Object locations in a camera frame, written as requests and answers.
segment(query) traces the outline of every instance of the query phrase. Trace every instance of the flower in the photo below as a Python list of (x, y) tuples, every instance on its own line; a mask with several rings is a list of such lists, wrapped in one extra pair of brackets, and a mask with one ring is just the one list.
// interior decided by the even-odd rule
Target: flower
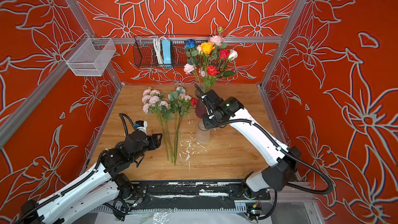
[(142, 93), (142, 96), (146, 96), (151, 92), (151, 87), (148, 87), (148, 89), (145, 89), (144, 92)]
[(189, 39), (185, 41), (185, 48), (193, 48), (195, 47), (195, 40)]
[(229, 56), (229, 51), (226, 49), (222, 49), (220, 50), (220, 59), (224, 58), (224, 60), (226, 60)]
[(149, 95), (151, 95), (151, 96), (160, 95), (160, 91), (159, 91), (159, 90), (153, 89), (153, 90), (149, 93)]
[(219, 27), (217, 28), (217, 32), (218, 32), (219, 34), (221, 34), (223, 31), (224, 31), (224, 29), (223, 29), (221, 26), (219, 26)]
[(225, 41), (225, 38), (222, 36), (212, 36), (209, 38), (209, 42), (215, 44), (217, 46), (221, 46), (221, 44)]
[(202, 46), (198, 45), (196, 50), (198, 51), (199, 55), (202, 54)]
[(183, 87), (177, 87), (176, 91), (180, 91), (181, 93), (185, 93), (185, 89)]
[(166, 101), (161, 101), (160, 105), (165, 106), (166, 108), (169, 107), (169, 104)]
[(202, 67), (199, 68), (199, 74), (201, 77), (205, 77), (206, 76), (206, 72), (203, 71)]
[(154, 105), (156, 102), (160, 101), (160, 98), (158, 96), (152, 96), (149, 99), (149, 104)]
[(148, 113), (148, 109), (149, 109), (149, 103), (146, 103), (143, 107), (142, 107), (142, 110), (145, 112), (145, 113)]
[(213, 65), (209, 65), (207, 67), (207, 74), (210, 76), (216, 76), (220, 71), (218, 71), (218, 68), (214, 67)]
[(152, 98), (152, 96), (145, 95), (144, 97), (142, 97), (142, 103), (146, 103), (150, 98)]
[(195, 67), (193, 65), (189, 65), (188, 63), (185, 64), (184, 66), (184, 72), (185, 74), (189, 74), (190, 72), (192, 72), (195, 69)]
[(238, 57), (238, 53), (235, 50), (230, 50), (229, 52), (228, 61), (233, 61)]
[(202, 46), (202, 52), (206, 55), (210, 54), (210, 52), (215, 49), (211, 42), (204, 42), (200, 46)]

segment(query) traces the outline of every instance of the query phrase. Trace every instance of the wooden table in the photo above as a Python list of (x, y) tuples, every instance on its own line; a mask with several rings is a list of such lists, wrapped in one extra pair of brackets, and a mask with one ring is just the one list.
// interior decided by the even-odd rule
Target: wooden table
[[(174, 91), (175, 85), (150, 85), (162, 93)], [(187, 94), (195, 95), (193, 85), (183, 85)], [(112, 110), (111, 116), (94, 151), (90, 167), (97, 161), (101, 151), (113, 148), (117, 142), (124, 141), (124, 129), (118, 116), (126, 113), (135, 122), (148, 122), (147, 133), (161, 133), (159, 120), (153, 114), (142, 111), (142, 92), (147, 86), (125, 85)], [(257, 86), (253, 84), (216, 84), (213, 89), (223, 99), (236, 97), (251, 115), (272, 135), (269, 122)], [(244, 178), (248, 173), (267, 167), (264, 158), (241, 133), (227, 126), (223, 129), (210, 130), (211, 138), (206, 144), (196, 142), (195, 133), (199, 118), (195, 109), (191, 109), (184, 117), (180, 127), (179, 151), (177, 165), (170, 164), (166, 158), (164, 143), (155, 151), (146, 152), (145, 158), (138, 168), (133, 163), (123, 173), (130, 180), (167, 180), (167, 179), (235, 179)], [(169, 122), (170, 136), (174, 142), (175, 123)]]

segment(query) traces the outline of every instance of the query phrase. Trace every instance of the pink carnation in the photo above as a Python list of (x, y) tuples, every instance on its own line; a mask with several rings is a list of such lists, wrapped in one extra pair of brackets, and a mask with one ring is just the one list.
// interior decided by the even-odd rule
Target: pink carnation
[(154, 96), (154, 95), (160, 95), (160, 91), (159, 90), (155, 90), (155, 89), (153, 89), (150, 93), (149, 93), (149, 95), (152, 95), (152, 96)]
[(160, 102), (160, 105), (161, 105), (161, 106), (166, 106), (166, 108), (169, 107), (169, 104), (168, 104), (166, 101), (161, 101), (161, 102)]
[(209, 38), (209, 42), (215, 44), (217, 46), (221, 46), (221, 44), (225, 41), (225, 38), (222, 36), (212, 36)]
[(156, 102), (160, 101), (160, 98), (158, 96), (152, 96), (149, 99), (149, 104), (154, 105)]
[(146, 95), (146, 96), (142, 97), (142, 103), (145, 104), (147, 102), (147, 100), (149, 100), (151, 97), (152, 96), (150, 96), (150, 95)]
[(146, 103), (143, 107), (142, 107), (142, 110), (145, 112), (145, 113), (148, 113), (148, 109), (149, 109), (149, 103)]
[(195, 69), (195, 67), (193, 65), (189, 65), (188, 63), (185, 64), (184, 66), (184, 72), (185, 74), (189, 74), (190, 72), (192, 72)]

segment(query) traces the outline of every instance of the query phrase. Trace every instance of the red wall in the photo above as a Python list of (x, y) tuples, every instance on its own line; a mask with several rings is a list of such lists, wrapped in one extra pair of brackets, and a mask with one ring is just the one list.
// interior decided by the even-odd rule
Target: red wall
[[(65, 0), (0, 0), (0, 124), (81, 34)], [(0, 151), (0, 222), (79, 175), (116, 87), (102, 77), (60, 79)]]
[(327, 223), (398, 221), (397, 9), (397, 0), (307, 0), (267, 84), (287, 141), (333, 179), (335, 191), (318, 198)]
[[(218, 26), (228, 36), (281, 35), (296, 0), (77, 0), (98, 37), (142, 34), (205, 34)], [(276, 44), (241, 44), (225, 82), (257, 83)], [(113, 66), (122, 82), (189, 83), (181, 68), (134, 66), (132, 47), (120, 45)]]

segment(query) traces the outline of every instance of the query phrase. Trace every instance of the cable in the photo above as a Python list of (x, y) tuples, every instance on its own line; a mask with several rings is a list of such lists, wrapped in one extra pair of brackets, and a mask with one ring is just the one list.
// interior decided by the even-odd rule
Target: cable
[[(243, 123), (248, 123), (248, 124), (252, 124), (251, 120), (248, 119), (244, 119), (244, 118), (237, 118), (237, 119), (233, 119), (230, 121), (226, 121), (223, 123), (220, 122), (216, 122), (219, 126), (220, 125), (224, 125), (224, 124), (232, 124), (232, 123), (237, 123), (237, 122), (243, 122)], [(253, 126), (257, 127), (257, 129), (259, 129), (262, 133), (264, 133), (264, 135), (272, 142), (272, 144), (278, 148), (280, 147), (280, 145), (272, 138), (272, 136), (259, 124), (257, 123), (253, 123)], [(309, 165), (308, 163), (297, 159), (296, 157), (294, 157), (293, 155), (291, 155), (289, 152), (287, 152), (285, 149), (281, 149), (280, 150), (285, 156), (288, 156), (289, 158), (291, 158), (292, 160), (301, 163), (302, 165), (304, 165), (305, 167), (309, 168), (310, 170), (312, 170), (313, 172), (315, 172), (316, 174), (318, 174), (328, 185), (328, 187), (324, 190), (314, 190), (314, 189), (308, 189), (305, 187), (301, 187), (292, 183), (287, 183), (286, 185), (295, 189), (299, 189), (301, 191), (305, 191), (308, 193), (312, 193), (312, 194), (317, 194), (317, 195), (327, 195), (329, 194), (332, 190), (333, 190), (333, 183), (331, 182), (331, 180), (329, 179), (329, 177), (327, 177), (325, 174), (323, 174), (322, 172), (320, 172), (318, 169), (316, 169), (315, 167), (313, 167), (312, 165)]]
[[(80, 181), (78, 181), (77, 183), (73, 184), (71, 187), (65, 189), (64, 191), (61, 191), (60, 194), (61, 194), (62, 196), (64, 196), (67, 192), (71, 191), (72, 189), (76, 188), (77, 186), (81, 185), (84, 181), (86, 181), (87, 179), (89, 179), (89, 178), (95, 173), (95, 171), (97, 171), (97, 169), (98, 169), (98, 167), (99, 167), (99, 165), (100, 165), (100, 162), (101, 162), (102, 155), (103, 155), (105, 152), (107, 152), (107, 151), (104, 150), (104, 151), (102, 151), (102, 152), (99, 154), (97, 163), (96, 163), (96, 165), (95, 165), (95, 167), (94, 167), (94, 170), (92, 170), (90, 173), (88, 173), (88, 175), (85, 176), (82, 180), (80, 180)], [(41, 208), (41, 207), (47, 205), (48, 203), (54, 201), (55, 199), (57, 199), (57, 198), (59, 198), (59, 197), (60, 197), (60, 195), (58, 194), (58, 195), (55, 195), (55, 196), (53, 196), (53, 197), (51, 197), (51, 198), (45, 200), (44, 202), (40, 203), (40, 204), (37, 205), (36, 207), (34, 207), (34, 208), (32, 208), (31, 210), (27, 211), (21, 218), (19, 218), (19, 220), (17, 220), (17, 221), (15, 222), (15, 224), (20, 224), (23, 220), (25, 220), (25, 219), (26, 219), (28, 216), (30, 216), (33, 212), (37, 211), (39, 208)]]
[[(278, 192), (275, 190), (275, 198), (274, 198), (274, 203), (272, 204), (271, 210), (270, 210), (266, 215), (261, 216), (261, 217), (258, 217), (258, 220), (264, 220), (264, 219), (266, 219), (266, 218), (268, 218), (268, 217), (271, 216), (271, 214), (272, 214), (272, 213), (274, 212), (274, 210), (275, 210), (277, 198), (278, 198)], [(256, 219), (257, 219), (257, 217), (256, 217), (255, 215), (251, 214), (251, 213), (249, 213), (248, 218), (249, 218), (250, 220), (256, 220)]]

